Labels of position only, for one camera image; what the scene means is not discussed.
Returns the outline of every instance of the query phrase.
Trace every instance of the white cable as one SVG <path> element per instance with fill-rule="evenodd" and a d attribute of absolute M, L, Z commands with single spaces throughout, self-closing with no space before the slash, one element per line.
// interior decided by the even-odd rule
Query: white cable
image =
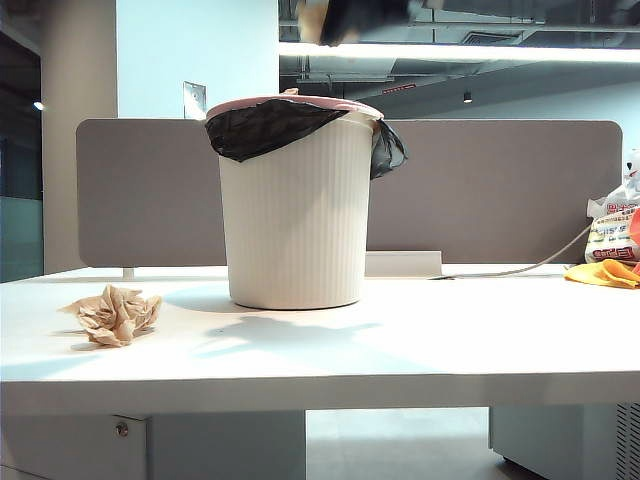
<path fill-rule="evenodd" d="M 541 262 L 536 263 L 535 265 L 531 265 L 529 267 L 519 268 L 517 270 L 508 270 L 506 272 L 490 272 L 490 273 L 458 273 L 453 275 L 440 275 L 437 277 L 430 277 L 427 280 L 453 280 L 454 278 L 478 278 L 478 277 L 505 277 L 507 275 L 515 275 L 516 273 L 528 272 L 529 270 L 533 270 L 534 268 L 541 267 L 542 265 L 546 265 L 549 262 L 552 262 L 557 257 L 562 255 L 565 251 L 569 249 L 573 244 L 575 244 L 578 240 L 580 240 L 587 232 L 591 230 L 591 225 L 582 230 L 573 240 L 567 243 L 564 247 L 558 250 L 556 253 L 551 255 L 549 258 L 542 260 Z"/>

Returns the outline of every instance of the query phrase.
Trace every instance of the white desk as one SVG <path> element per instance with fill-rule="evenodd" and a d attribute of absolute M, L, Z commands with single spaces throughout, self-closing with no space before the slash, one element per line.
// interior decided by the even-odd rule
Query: white desk
<path fill-rule="evenodd" d="M 119 269 L 83 269 L 4 284 L 2 409 L 146 418 L 640 401 L 640 319 L 625 313 L 640 292 L 561 272 L 370 278 L 361 302 L 307 312 L 234 305 L 219 267 L 139 269 L 132 282 Z M 163 296 L 152 334 L 96 348 L 56 312 L 106 283 Z"/>

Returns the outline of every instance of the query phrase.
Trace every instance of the desk drawer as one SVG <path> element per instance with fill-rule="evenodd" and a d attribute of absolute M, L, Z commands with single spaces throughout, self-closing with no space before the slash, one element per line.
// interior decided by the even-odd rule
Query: desk drawer
<path fill-rule="evenodd" d="M 126 431 L 117 429 L 120 423 Z M 145 480 L 146 422 L 106 415 L 3 417 L 1 458 L 5 467 L 52 480 Z"/>

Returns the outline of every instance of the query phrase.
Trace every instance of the crumpled brown paper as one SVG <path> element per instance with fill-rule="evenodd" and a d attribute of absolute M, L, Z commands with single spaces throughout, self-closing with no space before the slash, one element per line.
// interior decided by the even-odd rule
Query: crumpled brown paper
<path fill-rule="evenodd" d="M 107 285 L 101 296 L 82 298 L 60 311 L 78 318 L 89 341 L 123 347 L 158 318 L 162 298 L 145 300 L 139 296 L 141 292 Z"/>

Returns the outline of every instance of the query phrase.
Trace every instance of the wall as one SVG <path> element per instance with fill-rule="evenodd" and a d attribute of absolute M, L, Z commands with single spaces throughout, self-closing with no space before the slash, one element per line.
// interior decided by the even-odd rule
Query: wall
<path fill-rule="evenodd" d="M 120 117 L 182 118 L 182 82 L 209 107 L 278 91 L 278 2 L 117 0 Z"/>
<path fill-rule="evenodd" d="M 45 2 L 42 169 L 45 272 L 82 266 L 78 254 L 75 131 L 116 116 L 115 0 Z"/>
<path fill-rule="evenodd" d="M 445 112 L 428 112 L 429 102 L 399 103 L 384 111 L 388 118 L 491 118 L 491 119 L 576 119 L 613 120 L 623 131 L 623 152 L 640 147 L 640 82 L 586 88 L 570 92 L 532 96 L 495 102 L 494 99 L 518 98 L 525 85 L 502 87 L 494 91 L 473 90 L 474 102 Z"/>
<path fill-rule="evenodd" d="M 640 147 L 640 82 L 494 105 L 473 105 L 430 118 L 551 118 L 613 120 L 622 128 L 623 152 Z"/>

